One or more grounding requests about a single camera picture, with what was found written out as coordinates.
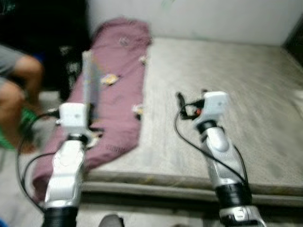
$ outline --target gray shorts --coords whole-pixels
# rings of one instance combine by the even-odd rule
[[[24,54],[20,51],[0,44],[0,87],[14,70],[16,62],[23,56]]]

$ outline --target white wall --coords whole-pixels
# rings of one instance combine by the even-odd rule
[[[303,0],[88,0],[91,32],[117,16],[147,21],[154,36],[281,45]]]

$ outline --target purple blanket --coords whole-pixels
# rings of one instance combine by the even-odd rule
[[[139,61],[147,54],[151,43],[146,23],[118,18],[104,23],[97,31],[92,50],[97,64],[105,73],[119,75],[119,80],[109,87],[102,87],[100,121],[93,127],[104,128],[98,144],[86,153],[86,169],[89,171],[134,149],[139,140],[140,121],[135,118],[133,105],[143,101],[144,65]],[[69,102],[82,101],[82,76],[79,76]],[[58,127],[49,139],[44,153],[56,151],[65,140]],[[38,161],[33,177],[35,198],[45,197],[48,180],[52,174],[52,158]]]

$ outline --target bed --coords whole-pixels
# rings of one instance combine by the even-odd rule
[[[254,203],[303,206],[303,120],[291,102],[303,88],[303,72],[286,52],[153,38],[145,67],[138,146],[90,170],[84,192],[215,201],[205,158],[173,130],[176,92],[195,100],[206,88],[231,96],[220,124],[243,155]],[[191,121],[179,127],[199,143]]]

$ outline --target maroon cloth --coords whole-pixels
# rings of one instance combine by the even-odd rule
[[[151,42],[146,23],[118,18],[104,23],[97,31],[92,50],[98,66],[105,73],[120,75],[109,87],[102,87],[98,113],[101,121],[92,127],[104,128],[105,133],[98,144],[86,153],[86,169],[89,171],[134,149],[139,140],[140,121],[132,112],[132,106],[143,102],[145,67],[139,58],[147,54]],[[82,75],[79,77],[69,102],[82,101]],[[58,127],[49,139],[44,153],[57,150],[65,140]],[[38,161],[33,176],[35,198],[41,201],[52,174],[52,158]]]

